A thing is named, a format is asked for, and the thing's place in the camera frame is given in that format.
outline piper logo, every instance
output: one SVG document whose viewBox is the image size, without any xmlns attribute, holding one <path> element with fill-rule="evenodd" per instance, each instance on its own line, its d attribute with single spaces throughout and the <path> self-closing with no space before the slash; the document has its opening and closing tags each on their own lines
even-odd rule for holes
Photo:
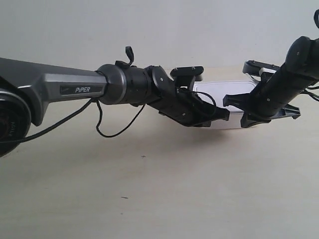
<svg viewBox="0 0 319 239">
<path fill-rule="evenodd" d="M 75 93 L 88 93 L 91 87 L 77 87 L 75 88 Z"/>
</svg>

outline white wall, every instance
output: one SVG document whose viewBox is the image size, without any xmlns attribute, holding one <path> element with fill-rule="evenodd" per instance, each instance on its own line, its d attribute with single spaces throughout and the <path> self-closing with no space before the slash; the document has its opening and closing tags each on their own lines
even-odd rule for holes
<svg viewBox="0 0 319 239">
<path fill-rule="evenodd" d="M 316 0 L 2 0 L 0 57 L 95 70 L 136 64 L 220 67 L 282 62 L 301 35 L 319 36 Z"/>
</svg>

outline white container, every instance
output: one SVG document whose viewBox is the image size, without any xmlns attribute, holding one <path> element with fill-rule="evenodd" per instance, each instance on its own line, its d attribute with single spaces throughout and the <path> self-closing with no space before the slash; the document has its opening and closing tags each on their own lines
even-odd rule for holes
<svg viewBox="0 0 319 239">
<path fill-rule="evenodd" d="M 245 81 L 219 81 L 219 82 L 196 82 L 194 91 L 200 91 L 210 94 L 216 101 L 216 105 L 220 108 L 226 108 L 230 111 L 229 121 L 215 120 L 212 121 L 211 127 L 203 127 L 206 129 L 232 129 L 241 128 L 240 119 L 244 112 L 234 106 L 223 106 L 223 98 L 225 95 L 236 95 L 251 92 L 257 83 L 253 80 Z M 212 103 L 209 97 L 198 94 L 204 101 Z"/>
</svg>

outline table surface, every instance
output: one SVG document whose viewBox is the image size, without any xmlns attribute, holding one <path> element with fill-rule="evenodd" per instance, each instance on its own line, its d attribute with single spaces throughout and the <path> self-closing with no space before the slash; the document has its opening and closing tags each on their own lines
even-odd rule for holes
<svg viewBox="0 0 319 239">
<path fill-rule="evenodd" d="M 241 80 L 241 67 L 205 81 Z M 43 129 L 82 106 L 54 103 Z M 145 111 L 101 138 L 84 113 L 0 160 L 2 239 L 318 238 L 319 105 L 250 129 L 186 128 Z M 103 106 L 103 132 L 138 109 Z"/>
</svg>

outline white box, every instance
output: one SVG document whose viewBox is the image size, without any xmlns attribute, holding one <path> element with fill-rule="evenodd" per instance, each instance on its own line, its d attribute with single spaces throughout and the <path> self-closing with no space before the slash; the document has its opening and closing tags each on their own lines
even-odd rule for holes
<svg viewBox="0 0 319 239">
<path fill-rule="evenodd" d="M 203 127 L 207 129 L 232 129 L 241 128 L 240 119 L 243 116 L 243 111 L 234 106 L 223 106 L 223 98 L 225 95 L 236 95 L 251 92 L 257 82 L 253 80 L 244 81 L 218 81 L 218 82 L 195 82 L 194 91 L 200 91 L 210 94 L 216 101 L 216 105 L 220 108 L 226 108 L 230 111 L 229 121 L 215 120 L 212 121 L 211 127 Z M 209 97 L 198 94 L 204 101 L 212 103 Z"/>
</svg>

